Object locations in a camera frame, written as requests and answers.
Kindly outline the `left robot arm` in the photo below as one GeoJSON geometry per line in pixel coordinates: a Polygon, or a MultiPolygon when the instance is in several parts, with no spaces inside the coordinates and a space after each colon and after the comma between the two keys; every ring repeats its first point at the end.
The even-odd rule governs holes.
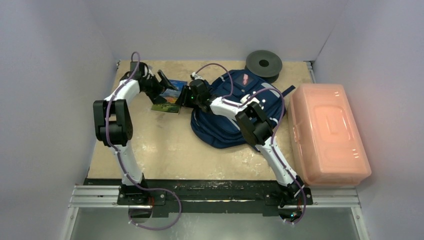
{"type": "Polygon", "coordinates": [[[103,100],[93,103],[95,136],[115,156],[122,174],[123,194],[138,205],[149,199],[150,188],[137,164],[131,139],[134,128],[129,104],[140,93],[145,93],[153,104],[166,103],[161,97],[167,89],[176,90],[162,70],[153,73],[144,62],[132,61],[130,71],[119,81],[112,93],[103,100]]]}

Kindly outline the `animal farm book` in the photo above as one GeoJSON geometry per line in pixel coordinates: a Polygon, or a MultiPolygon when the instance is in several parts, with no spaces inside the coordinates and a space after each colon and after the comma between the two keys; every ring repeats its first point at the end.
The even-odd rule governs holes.
{"type": "Polygon", "coordinates": [[[176,90],[166,89],[160,96],[166,100],[165,103],[153,104],[151,107],[152,111],[178,114],[181,106],[177,103],[177,100],[181,96],[183,87],[187,85],[187,81],[170,79],[169,82],[176,87],[176,90]]]}

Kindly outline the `navy blue student backpack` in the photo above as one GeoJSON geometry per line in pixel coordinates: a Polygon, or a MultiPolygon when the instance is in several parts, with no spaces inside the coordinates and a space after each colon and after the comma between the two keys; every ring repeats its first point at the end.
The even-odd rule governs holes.
{"type": "MultiPolygon", "coordinates": [[[[273,85],[253,74],[247,69],[230,70],[209,84],[211,94],[218,97],[226,96],[233,90],[232,95],[226,99],[236,103],[243,103],[249,95],[273,85]],[[247,85],[242,84],[243,75],[249,76],[247,85]]],[[[254,99],[259,102],[263,111],[269,117],[272,126],[276,127],[281,115],[287,110],[282,106],[282,100],[275,91],[267,90],[259,93],[254,99]]],[[[214,115],[194,108],[191,112],[190,126],[194,134],[203,142],[217,149],[226,149],[246,144],[237,122],[225,116],[214,115]]]]}

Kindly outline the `pink eraser stick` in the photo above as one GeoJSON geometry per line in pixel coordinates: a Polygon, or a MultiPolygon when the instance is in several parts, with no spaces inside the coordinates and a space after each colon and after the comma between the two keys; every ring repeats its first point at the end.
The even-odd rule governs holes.
{"type": "Polygon", "coordinates": [[[244,86],[246,86],[248,84],[248,82],[249,82],[249,76],[247,74],[244,74],[243,77],[242,77],[242,82],[241,83],[244,86]]]}

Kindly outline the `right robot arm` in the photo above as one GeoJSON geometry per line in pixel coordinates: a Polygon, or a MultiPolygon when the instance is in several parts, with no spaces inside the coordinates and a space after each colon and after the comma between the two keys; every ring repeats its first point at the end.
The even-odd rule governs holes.
{"type": "Polygon", "coordinates": [[[283,115],[280,115],[277,125],[273,127],[270,117],[266,115],[258,102],[253,101],[256,95],[264,92],[278,94],[281,105],[284,106],[284,97],[276,88],[260,89],[248,97],[245,102],[237,103],[225,100],[223,96],[212,95],[203,79],[195,79],[189,85],[185,85],[177,103],[181,106],[189,103],[207,113],[235,120],[246,142],[256,147],[273,170],[276,181],[281,187],[282,200],[292,204],[300,198],[301,193],[305,194],[305,184],[296,171],[290,167],[275,141],[275,135],[283,115]]]}

